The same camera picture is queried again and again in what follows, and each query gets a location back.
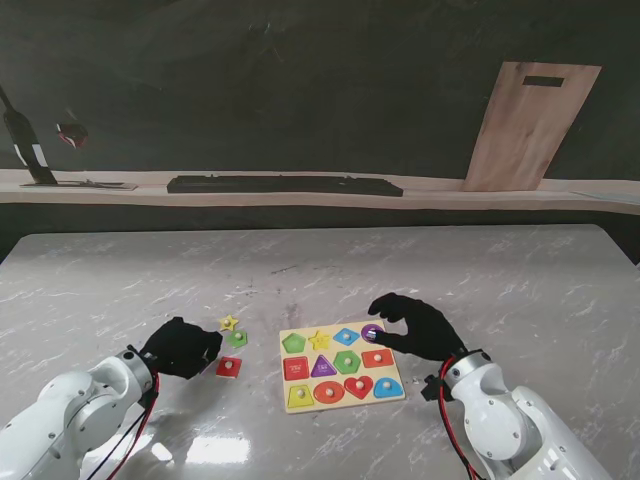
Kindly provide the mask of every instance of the green shape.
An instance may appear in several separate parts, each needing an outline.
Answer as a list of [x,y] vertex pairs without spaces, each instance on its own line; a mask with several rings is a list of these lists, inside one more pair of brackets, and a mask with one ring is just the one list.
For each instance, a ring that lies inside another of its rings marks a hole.
[[292,333],[282,341],[282,345],[287,353],[302,353],[304,352],[304,344],[306,341],[304,337],[297,333]]
[[360,357],[356,355],[352,350],[345,350],[344,352],[338,352],[336,359],[333,361],[338,371],[343,375],[356,373],[360,368]]
[[227,335],[227,343],[233,348],[240,348],[247,344],[247,332],[244,330],[234,330],[231,335]]

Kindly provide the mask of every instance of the red square puzzle piece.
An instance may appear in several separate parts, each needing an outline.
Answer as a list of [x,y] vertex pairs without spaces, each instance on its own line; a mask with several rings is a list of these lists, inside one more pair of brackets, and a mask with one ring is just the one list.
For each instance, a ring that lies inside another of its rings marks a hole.
[[362,352],[362,363],[365,368],[388,367],[389,365],[393,365],[393,354],[388,348]]
[[284,379],[304,380],[309,378],[309,362],[307,357],[293,357],[284,359]]
[[240,373],[240,365],[242,365],[242,359],[233,357],[222,357],[216,370],[216,375],[219,377],[232,377],[238,378]]

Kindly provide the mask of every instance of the dark wall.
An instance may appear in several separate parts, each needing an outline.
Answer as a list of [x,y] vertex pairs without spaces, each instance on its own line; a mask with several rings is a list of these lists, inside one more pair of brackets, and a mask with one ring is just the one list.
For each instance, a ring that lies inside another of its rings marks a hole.
[[[6,0],[0,84],[59,170],[464,178],[505,60],[603,65],[547,177],[640,180],[637,2]],[[89,130],[78,151],[55,123]],[[22,168],[0,129],[0,168]]]
[[616,213],[58,204],[0,205],[0,261],[33,233],[546,223],[596,224],[634,264],[640,262],[640,216]]

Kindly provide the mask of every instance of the marble table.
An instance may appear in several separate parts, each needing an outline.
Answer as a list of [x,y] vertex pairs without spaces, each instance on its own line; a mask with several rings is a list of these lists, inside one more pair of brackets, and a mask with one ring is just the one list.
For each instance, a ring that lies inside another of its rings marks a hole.
[[434,363],[398,355],[405,401],[284,413],[278,332],[365,320],[394,291],[442,309],[508,385],[545,397],[614,478],[638,478],[639,287],[593,226],[29,236],[0,266],[0,422],[56,374],[141,346],[174,315],[217,329],[233,314],[249,333],[234,352],[240,377],[163,377],[119,479],[463,479],[437,406],[419,393]]

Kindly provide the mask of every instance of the wooden cutting board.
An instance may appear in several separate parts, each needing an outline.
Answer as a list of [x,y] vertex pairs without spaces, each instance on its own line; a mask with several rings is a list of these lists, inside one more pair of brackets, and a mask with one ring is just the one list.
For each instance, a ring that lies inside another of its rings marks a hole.
[[600,69],[503,63],[462,189],[535,190]]

